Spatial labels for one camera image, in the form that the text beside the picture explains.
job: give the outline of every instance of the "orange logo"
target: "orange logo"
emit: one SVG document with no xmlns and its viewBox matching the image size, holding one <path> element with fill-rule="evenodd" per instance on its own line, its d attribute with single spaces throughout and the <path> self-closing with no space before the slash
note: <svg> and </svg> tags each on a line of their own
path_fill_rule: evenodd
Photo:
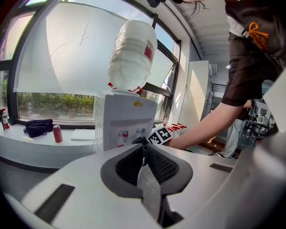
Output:
<svg viewBox="0 0 286 229">
<path fill-rule="evenodd" d="M 258 28 L 259 28 L 258 24 L 256 22 L 252 22 L 249 26 L 248 34 L 255 41 L 259 49 L 267 50 L 266 38 L 269 37 L 269 34 L 257 31 Z"/>
<path fill-rule="evenodd" d="M 143 107 L 143 104 L 140 101 L 137 101 L 133 104 L 136 107 Z"/>
</svg>

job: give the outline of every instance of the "plastic wrap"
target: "plastic wrap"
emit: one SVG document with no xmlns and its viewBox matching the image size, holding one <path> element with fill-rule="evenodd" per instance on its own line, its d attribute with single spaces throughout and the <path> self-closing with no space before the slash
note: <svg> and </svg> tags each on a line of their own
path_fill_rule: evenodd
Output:
<svg viewBox="0 0 286 229">
<path fill-rule="evenodd" d="M 120 90 L 143 87 L 151 74 L 157 49 L 156 33 L 143 21 L 127 21 L 121 27 L 112 52 L 107 75 Z"/>
</svg>

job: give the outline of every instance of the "window frame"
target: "window frame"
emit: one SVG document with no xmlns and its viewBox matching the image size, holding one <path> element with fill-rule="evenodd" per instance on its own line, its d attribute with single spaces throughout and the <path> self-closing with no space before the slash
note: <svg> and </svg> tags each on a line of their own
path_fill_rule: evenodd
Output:
<svg viewBox="0 0 286 229">
<path fill-rule="evenodd" d="M 18 113 L 18 105 L 17 105 L 17 92 L 14 92 L 14 85 L 18 79 L 18 62 L 23 53 L 22 48 L 26 42 L 26 39 L 35 25 L 35 23 L 39 20 L 39 18 L 45 14 L 48 10 L 51 10 L 58 2 L 58 0 L 47 0 L 44 2 L 34 3 L 32 5 L 25 5 L 29 0 L 20 0 L 18 1 L 14 7 L 12 8 L 11 12 L 5 18 L 4 23 L 2 23 L 0 27 L 0 41 L 2 40 L 2 35 L 4 35 L 4 31 L 7 29 L 7 26 L 12 18 L 19 16 L 21 14 L 25 14 L 28 12 L 35 12 L 32 16 L 30 22 L 27 24 L 26 28 L 24 29 L 23 33 L 21 34 L 18 43 L 16 45 L 13 58 L 11 60 L 0 61 L 0 71 L 9 71 L 8 75 L 8 85 L 7 85 L 7 106 L 10 118 L 10 124 L 21 124 L 25 125 L 28 121 L 27 119 L 22 119 L 19 117 Z M 134 0 L 122 0 L 124 2 L 129 3 L 130 5 L 134 6 L 136 9 L 140 10 L 141 12 L 145 13 L 148 17 L 150 17 L 150 25 L 155 29 L 156 25 L 160 25 L 168 35 L 174 40 L 174 42 L 181 48 L 181 41 L 176 38 L 176 36 L 172 33 L 172 31 L 158 18 L 156 13 L 152 13 L 143 5 L 139 4 Z M 172 62 L 172 70 L 173 70 L 173 84 L 171 91 L 165 90 L 161 87 L 152 85 L 150 83 L 146 83 L 143 87 L 144 90 L 161 94 L 165 96 L 165 110 L 164 110 L 164 118 L 165 116 L 169 115 L 172 103 L 173 103 L 173 96 L 174 90 L 177 81 L 178 69 L 179 69 L 179 61 L 181 56 L 181 50 L 179 50 L 178 58 L 168 49 L 166 48 L 163 43 L 158 41 L 158 49 L 168 57 Z M 155 120 L 155 124 L 162 123 L 163 120 Z M 87 123 L 80 123 L 80 122 L 56 122 L 55 124 L 60 125 L 62 129 L 94 129 L 95 128 L 95 121 L 91 122 L 87 125 Z"/>
</svg>

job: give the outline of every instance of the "black bag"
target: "black bag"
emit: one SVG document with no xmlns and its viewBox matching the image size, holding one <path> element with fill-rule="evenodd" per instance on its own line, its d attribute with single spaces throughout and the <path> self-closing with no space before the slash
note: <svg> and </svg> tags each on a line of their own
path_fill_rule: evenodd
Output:
<svg viewBox="0 0 286 229">
<path fill-rule="evenodd" d="M 25 124 L 24 133 L 29 134 L 30 137 L 37 137 L 46 135 L 53 131 L 53 120 L 30 120 Z"/>
</svg>

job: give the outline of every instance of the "sky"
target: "sky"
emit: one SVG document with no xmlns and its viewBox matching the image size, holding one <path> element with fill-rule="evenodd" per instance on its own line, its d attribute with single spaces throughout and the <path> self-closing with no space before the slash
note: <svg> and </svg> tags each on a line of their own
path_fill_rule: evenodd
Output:
<svg viewBox="0 0 286 229">
<path fill-rule="evenodd" d="M 46 0 L 30 0 L 27 3 L 27 5 L 41 1 L 46 1 Z M 128 20 L 140 20 L 147 23 L 150 22 L 150 18 L 146 14 L 144 14 L 137 8 L 133 7 L 132 5 L 122 0 L 68 0 L 68 1 L 92 5 L 101 9 L 105 9 L 107 11 L 114 12 Z M 174 49 L 173 39 L 160 26 L 157 26 L 155 31 L 157 39 L 161 41 L 171 52 L 173 52 Z"/>
</svg>

